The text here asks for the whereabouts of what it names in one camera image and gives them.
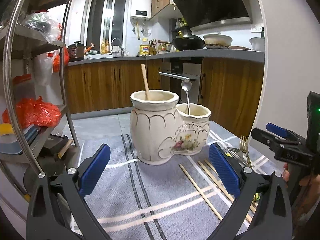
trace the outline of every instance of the electrical outlet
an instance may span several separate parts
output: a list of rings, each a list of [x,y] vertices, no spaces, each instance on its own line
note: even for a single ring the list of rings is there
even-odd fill
[[[262,32],[263,23],[254,23],[250,24],[251,32],[252,33],[260,33]]]

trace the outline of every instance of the range hood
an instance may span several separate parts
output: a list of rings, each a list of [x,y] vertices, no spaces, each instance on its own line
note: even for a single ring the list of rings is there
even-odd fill
[[[249,0],[173,0],[193,30],[251,22]]]

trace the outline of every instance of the tile floor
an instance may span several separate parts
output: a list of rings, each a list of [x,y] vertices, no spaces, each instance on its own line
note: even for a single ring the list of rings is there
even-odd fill
[[[130,113],[73,120],[73,126],[79,144],[82,145],[84,140],[130,134]],[[64,127],[63,134],[72,138],[68,124]]]

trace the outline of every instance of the white pot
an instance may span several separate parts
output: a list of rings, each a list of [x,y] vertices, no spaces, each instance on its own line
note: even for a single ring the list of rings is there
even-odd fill
[[[150,90],[153,101],[145,100],[145,91],[130,96],[134,108],[130,132],[138,158],[147,164],[166,163],[175,154],[194,155],[201,151],[209,134],[208,108],[190,104],[176,105],[176,93]]]
[[[264,38],[255,37],[249,41],[253,50],[265,52]]]
[[[227,49],[231,45],[232,38],[219,32],[203,36],[207,49]]]

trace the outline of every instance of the faucet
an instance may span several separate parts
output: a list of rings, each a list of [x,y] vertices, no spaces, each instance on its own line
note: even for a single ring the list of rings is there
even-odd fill
[[[119,38],[114,38],[114,39],[111,41],[111,52],[110,52],[109,55],[112,55],[112,48],[113,48],[113,41],[114,41],[114,40],[119,40],[119,42],[120,42],[120,48],[121,48],[121,57],[124,57],[124,52],[123,52],[121,40],[120,40]]]

